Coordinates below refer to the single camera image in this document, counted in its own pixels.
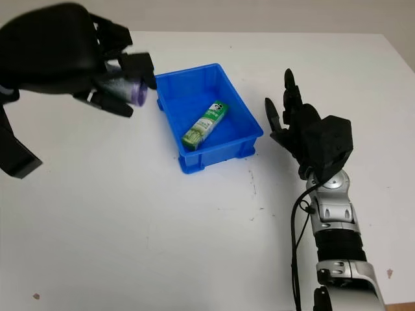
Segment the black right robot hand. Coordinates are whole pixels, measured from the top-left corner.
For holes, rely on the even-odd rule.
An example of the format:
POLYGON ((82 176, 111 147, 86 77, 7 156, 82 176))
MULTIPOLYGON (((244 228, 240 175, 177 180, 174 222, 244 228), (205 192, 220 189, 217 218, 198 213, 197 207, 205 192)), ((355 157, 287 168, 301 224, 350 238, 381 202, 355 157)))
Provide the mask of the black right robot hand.
POLYGON ((271 128, 270 136, 297 160, 300 165, 299 176, 306 180, 313 171, 313 165, 307 151, 304 132, 321 118, 312 105, 303 103, 291 69, 285 71, 284 84, 282 116, 278 115, 271 99, 265 99, 265 111, 271 128))

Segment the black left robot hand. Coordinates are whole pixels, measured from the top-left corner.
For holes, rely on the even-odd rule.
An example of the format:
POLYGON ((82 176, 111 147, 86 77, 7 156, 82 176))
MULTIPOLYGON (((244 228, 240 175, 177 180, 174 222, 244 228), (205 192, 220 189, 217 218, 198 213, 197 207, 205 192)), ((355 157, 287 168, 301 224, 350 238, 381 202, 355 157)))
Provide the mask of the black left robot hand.
POLYGON ((127 54, 132 45, 123 25, 60 3, 22 14, 1 27, 1 104, 19 100, 21 90, 72 95, 98 109, 131 117, 133 109, 99 89, 115 78, 138 80, 156 89, 147 52, 127 54))

